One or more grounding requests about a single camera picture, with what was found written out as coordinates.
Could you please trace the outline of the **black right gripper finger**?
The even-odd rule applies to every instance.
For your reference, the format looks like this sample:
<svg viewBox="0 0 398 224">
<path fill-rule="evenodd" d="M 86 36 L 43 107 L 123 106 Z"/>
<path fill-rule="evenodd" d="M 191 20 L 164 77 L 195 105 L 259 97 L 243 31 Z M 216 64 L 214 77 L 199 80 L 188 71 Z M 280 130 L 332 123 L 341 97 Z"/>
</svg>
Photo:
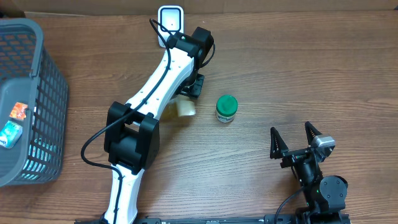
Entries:
<svg viewBox="0 0 398 224">
<path fill-rule="evenodd" d="M 312 141 L 314 140 L 315 136 L 322 135 L 321 132 L 319 132 L 312 124 L 311 122 L 307 121 L 305 123 L 305 131 L 307 135 L 307 141 L 308 145 L 312 144 Z"/>
<path fill-rule="evenodd" d="M 275 127 L 271 127 L 271 148 L 270 148 L 270 158 L 280 159 L 284 156 L 289 148 L 281 138 L 279 132 Z"/>
</svg>

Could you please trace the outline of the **clear brown bread bag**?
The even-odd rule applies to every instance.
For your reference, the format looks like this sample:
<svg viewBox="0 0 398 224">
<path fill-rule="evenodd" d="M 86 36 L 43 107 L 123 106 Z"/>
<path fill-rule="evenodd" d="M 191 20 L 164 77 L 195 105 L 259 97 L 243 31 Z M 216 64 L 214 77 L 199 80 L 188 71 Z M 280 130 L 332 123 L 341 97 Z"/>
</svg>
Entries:
<svg viewBox="0 0 398 224">
<path fill-rule="evenodd" d="M 172 98 L 164 108 L 161 121 L 196 115 L 195 103 L 187 96 L 178 95 Z"/>
</svg>

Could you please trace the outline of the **green lid jar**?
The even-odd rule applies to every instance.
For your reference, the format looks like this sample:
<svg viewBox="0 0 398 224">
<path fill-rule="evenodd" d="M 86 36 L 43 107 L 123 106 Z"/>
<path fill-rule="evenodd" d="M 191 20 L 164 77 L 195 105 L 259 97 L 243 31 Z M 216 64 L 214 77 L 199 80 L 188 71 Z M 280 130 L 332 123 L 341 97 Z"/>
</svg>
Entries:
<svg viewBox="0 0 398 224">
<path fill-rule="evenodd" d="M 222 123 L 232 122 L 238 110 L 238 101 L 232 95 L 219 97 L 216 103 L 216 118 Z"/>
</svg>

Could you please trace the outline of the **orange snack packet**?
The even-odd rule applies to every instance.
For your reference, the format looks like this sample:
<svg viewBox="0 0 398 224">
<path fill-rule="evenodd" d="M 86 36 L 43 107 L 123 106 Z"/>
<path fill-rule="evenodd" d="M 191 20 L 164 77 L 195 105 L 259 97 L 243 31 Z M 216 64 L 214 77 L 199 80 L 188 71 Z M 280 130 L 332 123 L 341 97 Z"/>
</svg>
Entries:
<svg viewBox="0 0 398 224">
<path fill-rule="evenodd" d="M 28 108 L 27 104 L 16 102 L 10 112 L 9 117 L 19 121 L 23 121 L 27 117 L 25 113 L 27 108 Z"/>
</svg>

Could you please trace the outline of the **teal tissue packet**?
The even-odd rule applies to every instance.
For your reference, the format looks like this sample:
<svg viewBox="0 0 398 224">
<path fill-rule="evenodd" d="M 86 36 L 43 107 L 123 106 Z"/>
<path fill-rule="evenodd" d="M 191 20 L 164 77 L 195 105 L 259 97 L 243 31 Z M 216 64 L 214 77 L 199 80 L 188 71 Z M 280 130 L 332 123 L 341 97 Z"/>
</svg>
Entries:
<svg viewBox="0 0 398 224">
<path fill-rule="evenodd" d="M 22 136 L 23 127 L 13 121 L 8 121 L 1 130 L 1 146 L 7 149 L 14 147 Z"/>
</svg>

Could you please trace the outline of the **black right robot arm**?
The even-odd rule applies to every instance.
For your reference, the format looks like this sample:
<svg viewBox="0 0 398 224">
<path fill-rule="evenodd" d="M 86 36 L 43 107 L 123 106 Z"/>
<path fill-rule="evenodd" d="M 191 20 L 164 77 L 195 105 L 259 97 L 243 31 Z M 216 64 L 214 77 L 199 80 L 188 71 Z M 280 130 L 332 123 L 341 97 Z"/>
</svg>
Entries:
<svg viewBox="0 0 398 224">
<path fill-rule="evenodd" d="M 339 175 L 323 176 L 320 163 L 330 156 L 335 148 L 335 140 L 322 134 L 311 122 L 305 123 L 308 146 L 291 151 L 275 127 L 270 130 L 270 158 L 280 159 L 281 168 L 289 168 L 300 188 L 286 198 L 273 215 L 266 215 L 266 223 L 310 223 L 343 224 L 350 223 L 346 208 L 348 182 Z M 306 206 L 295 210 L 294 214 L 281 215 L 283 207 L 299 194 L 303 194 Z"/>
</svg>

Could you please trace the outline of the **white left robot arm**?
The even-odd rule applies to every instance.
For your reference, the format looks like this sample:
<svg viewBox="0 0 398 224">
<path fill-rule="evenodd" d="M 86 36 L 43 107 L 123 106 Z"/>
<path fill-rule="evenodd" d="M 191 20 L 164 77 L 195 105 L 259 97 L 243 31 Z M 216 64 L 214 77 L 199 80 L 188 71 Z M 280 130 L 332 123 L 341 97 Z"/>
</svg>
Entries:
<svg viewBox="0 0 398 224">
<path fill-rule="evenodd" d="M 146 84 L 125 104 L 114 102 L 107 115 L 104 150 L 113 168 L 106 223 L 133 223 L 143 173 L 160 149 L 159 119 L 177 95 L 197 99 L 205 77 L 199 69 L 215 52 L 211 32 L 197 27 L 192 35 L 176 32 L 166 41 L 166 51 Z"/>
</svg>

